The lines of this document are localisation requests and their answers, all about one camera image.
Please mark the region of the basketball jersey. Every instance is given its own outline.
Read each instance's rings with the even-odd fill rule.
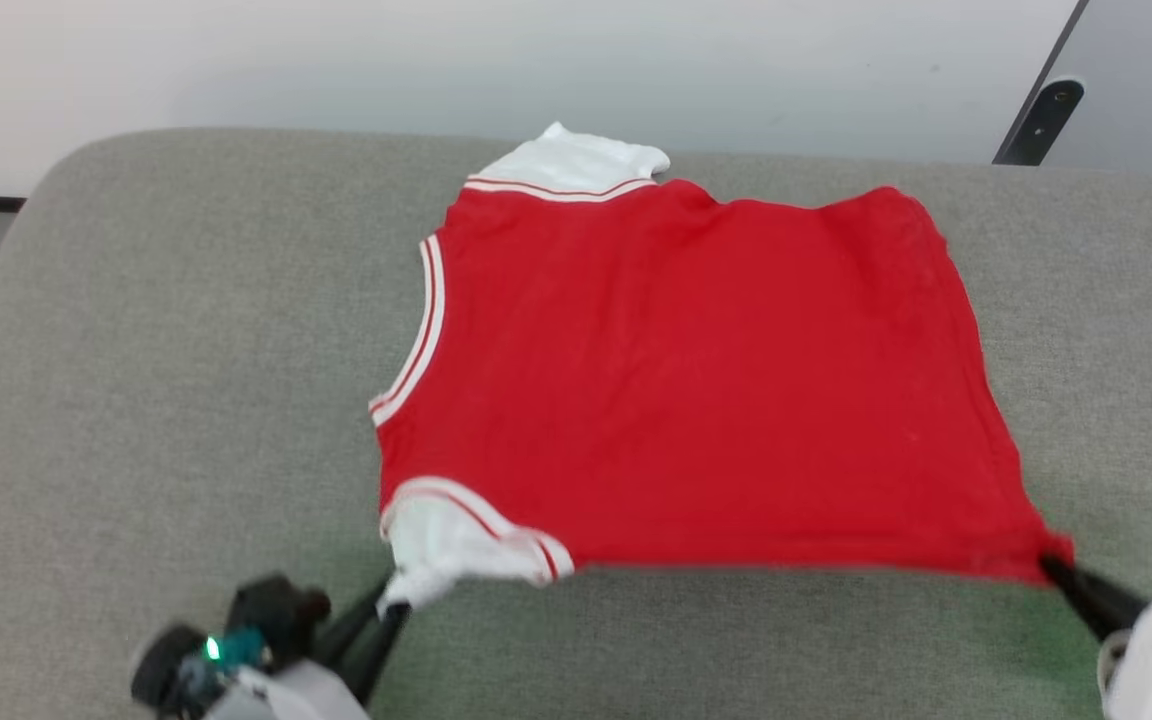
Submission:
[[[893,188],[721,202],[568,132],[475,174],[371,402],[386,602],[585,564],[899,566],[1043,582],[946,241]]]

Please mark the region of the gray upholstered surface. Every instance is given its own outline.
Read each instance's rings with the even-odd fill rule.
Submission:
[[[50,174],[0,255],[0,717],[141,717],[127,659],[165,620],[215,623],[268,569],[339,596],[372,578],[365,403],[419,321],[416,242],[506,149],[151,132]],[[676,156],[675,174],[805,205],[919,196],[1030,495],[1089,564],[1152,592],[1152,179],[752,156]],[[1031,588],[593,571],[422,611],[374,711],[1091,719],[1093,665]]]

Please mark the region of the armhole trim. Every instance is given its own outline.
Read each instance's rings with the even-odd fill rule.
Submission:
[[[513,524],[486,498],[435,475],[394,488],[380,511],[380,537],[397,568],[381,611],[394,602],[429,605],[462,578],[525,579],[540,588],[576,570],[558,538]]]
[[[547,187],[539,187],[526,182],[498,181],[498,179],[485,179],[480,176],[470,176],[470,179],[465,182],[467,190],[477,190],[480,192],[522,192],[532,197],[539,197],[540,200],[550,202],[614,200],[627,192],[639,190],[639,188],[643,187],[657,187],[657,182],[653,179],[628,179],[627,181],[623,181],[620,184],[614,184],[613,187],[609,187],[608,190],[604,190],[601,192],[550,190]]]
[[[420,264],[425,268],[425,314],[420,317],[420,332],[416,333],[416,342],[407,355],[403,369],[397,379],[386,391],[372,397],[367,409],[371,420],[380,427],[385,420],[393,418],[400,407],[411,395],[420,376],[429,369],[429,362],[434,356],[438,339],[444,333],[444,313],[447,310],[447,288],[444,283],[444,252],[439,249],[438,236],[429,236],[420,242]]]

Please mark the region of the white wall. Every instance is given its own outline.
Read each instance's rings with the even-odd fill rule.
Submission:
[[[1152,173],[1152,0],[1091,0],[1048,77],[1085,94],[1043,165]]]
[[[0,0],[0,195],[196,124],[987,161],[1073,5]]]

